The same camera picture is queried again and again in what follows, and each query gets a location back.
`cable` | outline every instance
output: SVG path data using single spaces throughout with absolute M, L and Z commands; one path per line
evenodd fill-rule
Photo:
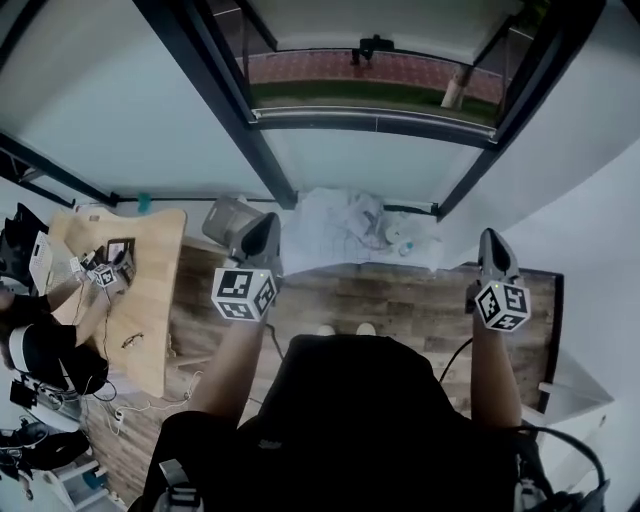
M 282 353 L 282 349 L 280 348 L 280 343 L 278 343 L 278 340 L 276 338 L 276 328 L 271 324 L 266 324 L 266 326 L 271 331 L 271 339 L 273 340 L 273 344 L 276 346 L 276 350 L 278 351 L 280 360 L 284 361 L 284 354 Z
M 473 338 L 469 338 L 467 341 L 465 341 L 462 344 L 462 346 L 458 350 L 456 350 L 455 354 L 453 354 L 453 357 L 451 359 L 449 359 L 449 362 L 447 363 L 447 366 L 444 369 L 444 372 L 442 372 L 442 375 L 440 376 L 440 380 L 438 381 L 440 384 L 442 384 L 442 381 L 444 381 L 444 376 L 449 371 L 449 368 L 451 367 L 451 365 L 455 361 L 456 357 L 458 357 L 458 354 L 460 354 L 460 352 L 462 352 L 468 345 L 471 345 L 472 341 L 473 341 Z
M 187 392 L 185 393 L 185 400 L 183 400 L 180 403 L 176 403 L 176 404 L 170 404 L 167 405 L 165 407 L 157 407 L 155 405 L 151 405 L 151 402 L 149 400 L 147 400 L 147 406 L 143 407 L 142 409 L 138 409 L 136 407 L 128 407 L 128 406 L 121 406 L 118 407 L 114 412 L 113 412 L 113 416 L 116 418 L 116 420 L 118 420 L 120 423 L 118 424 L 118 429 L 117 431 L 113 429 L 113 427 L 111 426 L 111 414 L 109 413 L 109 411 L 107 411 L 107 408 L 104 406 L 104 404 L 102 403 L 102 401 L 98 401 L 98 403 L 100 404 L 100 406 L 104 409 L 105 413 L 107 413 L 107 423 L 109 424 L 109 430 L 111 430 L 111 433 L 115 436 L 120 435 L 120 425 L 122 424 L 122 421 L 124 421 L 124 415 L 122 416 L 122 419 L 120 420 L 118 418 L 118 415 L 120 413 L 120 411 L 136 411 L 136 412 L 143 412 L 143 411 L 147 411 L 149 409 L 155 409 L 158 411 L 166 411 L 168 409 L 171 409 L 172 407 L 182 407 L 183 405 L 185 405 L 189 400 L 191 400 L 191 396 L 193 395 L 193 383 L 196 380 L 196 377 L 201 374 L 201 371 L 197 371 L 196 373 L 193 374 L 193 377 L 191 378 L 191 383 L 189 384 L 189 389 L 187 389 Z

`shoe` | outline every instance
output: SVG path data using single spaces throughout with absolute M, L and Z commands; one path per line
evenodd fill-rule
M 376 328 L 370 323 L 360 324 L 358 326 L 358 330 L 356 331 L 358 336 L 375 336 Z
M 336 330 L 330 325 L 321 325 L 320 329 L 316 333 L 316 336 L 333 336 L 336 333 Z

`wooden table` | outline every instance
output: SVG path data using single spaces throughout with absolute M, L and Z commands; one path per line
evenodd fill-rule
M 187 221 L 182 210 L 165 210 L 146 217 L 124 218 L 104 208 L 79 214 L 56 213 L 49 227 L 49 237 L 62 240 L 76 256 L 82 256 L 114 238 L 135 238 L 136 278 L 125 296 L 118 301 L 107 320 L 106 347 L 103 349 L 105 324 L 94 334 L 96 346 L 109 363 L 123 372 L 133 384 L 152 396 L 165 391 L 169 313 L 176 280 L 180 247 Z M 54 316 L 62 324 L 72 324 L 89 305 L 89 285 L 78 290 Z M 135 343 L 122 348 L 130 336 L 142 333 Z

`black metal frame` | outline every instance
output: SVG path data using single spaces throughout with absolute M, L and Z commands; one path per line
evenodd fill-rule
M 238 101 L 237 82 L 225 76 L 230 71 L 221 64 L 228 61 L 231 52 L 212 36 L 211 30 L 205 30 L 207 26 L 217 27 L 212 19 L 207 25 L 203 21 L 206 4 L 199 0 L 134 3 L 278 204 L 285 209 L 295 207 L 296 192 L 262 133 L 251 129 L 246 110 Z
M 430 114 L 398 113 L 375 108 L 284 107 L 261 109 L 254 130 L 340 129 L 424 137 L 491 149 L 495 130 Z
M 152 0 L 134 1 L 256 173 L 285 207 L 295 204 L 295 192 L 266 145 L 260 133 L 262 130 L 327 128 L 384 132 L 483 149 L 444 202 L 429 212 L 435 213 L 439 220 L 469 193 L 531 119 L 581 48 L 605 4 L 605 0 L 564 0 L 552 4 L 507 90 L 505 108 L 494 129 L 451 118 L 384 109 L 300 107 L 251 110 L 248 84 L 218 24 L 213 16 L 207 16 L 205 0 L 187 0 L 184 3 L 163 0 L 160 5 Z M 277 40 L 249 0 L 236 0 L 236 4 L 267 44 L 277 51 Z M 505 20 L 470 66 L 482 61 L 508 32 L 513 21 L 514 18 Z
M 513 79 L 512 86 L 515 84 L 517 93 L 507 99 L 508 102 L 513 102 L 513 106 L 505 111 L 494 136 L 496 146 L 480 154 L 467 174 L 440 205 L 438 220 L 444 219 L 464 199 L 533 117 L 582 48 L 605 4 L 605 0 L 574 0 L 552 4 L 552 10 L 545 18 Z M 578 9 L 580 16 L 576 19 L 573 14 Z
M 23 162 L 28 167 L 34 168 L 37 172 L 42 173 L 42 175 L 49 176 L 58 183 L 62 183 L 71 190 L 84 194 L 91 199 L 95 199 L 107 206 L 116 206 L 118 204 L 119 198 L 116 194 L 112 193 L 111 195 L 107 195 L 91 185 L 88 185 L 73 174 L 54 164 L 51 160 L 39 155 L 3 132 L 0 132 L 0 151 L 6 153 L 12 159 Z M 74 203 L 69 203 L 56 194 L 48 192 L 47 190 L 35 185 L 33 183 L 33 176 L 30 174 L 22 175 L 17 172 L 0 169 L 0 176 L 26 190 L 30 190 L 42 197 L 61 204 L 62 206 L 71 208 L 74 205 Z
M 47 0 L 29 0 L 23 7 L 16 21 L 11 26 L 7 37 L 5 37 L 2 42 L 2 46 L 0 46 L 0 71 L 2 71 L 2 68 L 9 59 L 9 55 L 22 37 L 22 34 L 27 30 L 46 1 Z

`white wall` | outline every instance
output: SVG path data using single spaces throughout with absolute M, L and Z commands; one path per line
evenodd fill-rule
M 483 229 L 503 231 L 579 185 L 640 137 L 640 25 L 607 5 L 531 122 L 440 224 L 445 260 L 475 259 Z
M 0 129 L 105 191 L 269 197 L 131 0 L 49 0 L 0 74 Z
M 357 188 L 389 201 L 437 202 L 466 172 L 476 148 L 389 133 L 268 130 L 267 142 L 296 190 Z
M 565 274 L 561 347 L 616 400 L 600 456 L 609 510 L 640 492 L 640 141 L 503 232 L 521 266 Z
M 254 0 L 278 49 L 356 48 L 379 34 L 402 50 L 473 62 L 517 0 Z

